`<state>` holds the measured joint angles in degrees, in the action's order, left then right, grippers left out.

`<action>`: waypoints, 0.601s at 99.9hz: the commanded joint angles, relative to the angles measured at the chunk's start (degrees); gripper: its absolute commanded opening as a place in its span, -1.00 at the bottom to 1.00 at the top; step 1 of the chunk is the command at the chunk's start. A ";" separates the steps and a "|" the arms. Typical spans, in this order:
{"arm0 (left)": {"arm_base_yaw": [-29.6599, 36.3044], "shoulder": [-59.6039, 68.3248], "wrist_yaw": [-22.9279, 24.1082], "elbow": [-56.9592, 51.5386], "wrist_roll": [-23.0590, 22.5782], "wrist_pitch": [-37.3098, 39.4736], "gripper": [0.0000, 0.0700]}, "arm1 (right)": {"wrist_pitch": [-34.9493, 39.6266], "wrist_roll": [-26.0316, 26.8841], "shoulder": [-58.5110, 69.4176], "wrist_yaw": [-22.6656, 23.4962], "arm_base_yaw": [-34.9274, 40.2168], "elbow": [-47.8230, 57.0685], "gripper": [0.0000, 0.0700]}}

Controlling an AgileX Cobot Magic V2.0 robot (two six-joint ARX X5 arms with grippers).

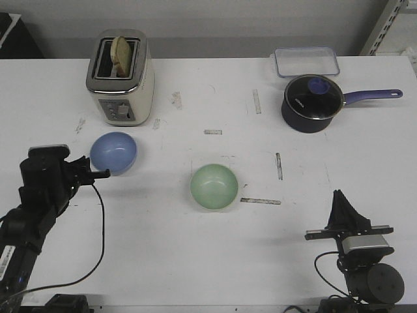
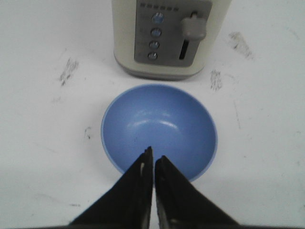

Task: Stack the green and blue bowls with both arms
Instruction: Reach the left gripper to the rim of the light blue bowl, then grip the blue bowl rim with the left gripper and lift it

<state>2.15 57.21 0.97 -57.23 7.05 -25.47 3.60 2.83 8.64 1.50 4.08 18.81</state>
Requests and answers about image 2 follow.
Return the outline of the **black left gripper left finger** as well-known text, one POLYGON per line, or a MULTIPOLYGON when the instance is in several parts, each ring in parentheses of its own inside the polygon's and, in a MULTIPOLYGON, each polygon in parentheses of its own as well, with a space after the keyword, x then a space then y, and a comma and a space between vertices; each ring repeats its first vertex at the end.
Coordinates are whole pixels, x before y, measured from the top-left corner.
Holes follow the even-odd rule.
POLYGON ((145 149, 114 186, 70 226, 149 226, 153 192, 153 150, 145 149))

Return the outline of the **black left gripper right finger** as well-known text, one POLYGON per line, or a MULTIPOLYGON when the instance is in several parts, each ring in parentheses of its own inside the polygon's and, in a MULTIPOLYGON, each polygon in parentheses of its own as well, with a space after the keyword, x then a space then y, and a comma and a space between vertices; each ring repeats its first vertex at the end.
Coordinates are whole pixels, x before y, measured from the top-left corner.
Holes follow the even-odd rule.
POLYGON ((160 226, 239 226, 201 194, 166 156, 155 163, 155 192, 160 226))

